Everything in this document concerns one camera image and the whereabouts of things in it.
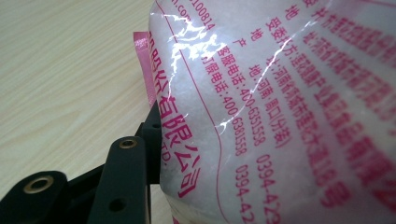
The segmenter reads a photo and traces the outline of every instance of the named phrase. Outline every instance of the transparent plastic bag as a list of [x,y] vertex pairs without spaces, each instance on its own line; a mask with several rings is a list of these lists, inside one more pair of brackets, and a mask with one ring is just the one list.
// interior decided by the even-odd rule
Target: transparent plastic bag
[[395,1],[156,1],[175,219],[395,223],[394,21]]

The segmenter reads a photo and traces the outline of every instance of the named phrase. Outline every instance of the wooden table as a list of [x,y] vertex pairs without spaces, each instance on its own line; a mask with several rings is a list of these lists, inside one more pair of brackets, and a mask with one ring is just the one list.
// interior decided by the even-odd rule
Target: wooden table
[[[133,31],[152,1],[0,1],[0,197],[48,170],[103,164],[149,112]],[[172,223],[160,188],[153,223]]]

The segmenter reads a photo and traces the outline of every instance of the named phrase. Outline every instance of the light wood surface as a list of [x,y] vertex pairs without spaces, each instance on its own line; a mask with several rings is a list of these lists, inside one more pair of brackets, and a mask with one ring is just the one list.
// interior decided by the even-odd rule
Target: light wood surface
[[[150,0],[0,1],[0,197],[48,170],[103,164],[149,112],[133,31]],[[159,187],[153,223],[172,223]]]

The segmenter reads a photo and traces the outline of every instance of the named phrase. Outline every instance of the hole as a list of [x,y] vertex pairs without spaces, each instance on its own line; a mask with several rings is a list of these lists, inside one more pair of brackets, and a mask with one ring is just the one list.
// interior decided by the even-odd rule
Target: hole
[[115,199],[108,205],[108,209],[110,209],[112,212],[122,211],[125,207],[126,200],[122,198]]
[[35,183],[33,183],[32,189],[41,189],[44,186],[46,186],[47,183],[48,183],[48,180],[45,180],[45,179],[37,180]]
[[53,184],[53,177],[50,175],[44,175],[30,181],[29,184],[27,184],[23,188],[23,191],[27,194],[36,194],[46,190],[52,184]]
[[137,146],[137,142],[134,139],[126,139],[126,140],[120,142],[121,148],[132,148],[135,146]]

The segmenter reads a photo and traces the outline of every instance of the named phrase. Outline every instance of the pink plastic edge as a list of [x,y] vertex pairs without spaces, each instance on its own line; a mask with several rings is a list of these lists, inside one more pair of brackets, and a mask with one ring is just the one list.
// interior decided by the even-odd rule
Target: pink plastic edge
[[174,217],[172,217],[172,219],[173,219],[173,221],[174,221],[174,224],[180,224],[180,223],[177,221],[177,219],[175,219]]
[[149,32],[134,32],[134,48],[143,71],[149,107],[152,108],[156,101],[154,81],[152,80],[151,65],[149,60]]

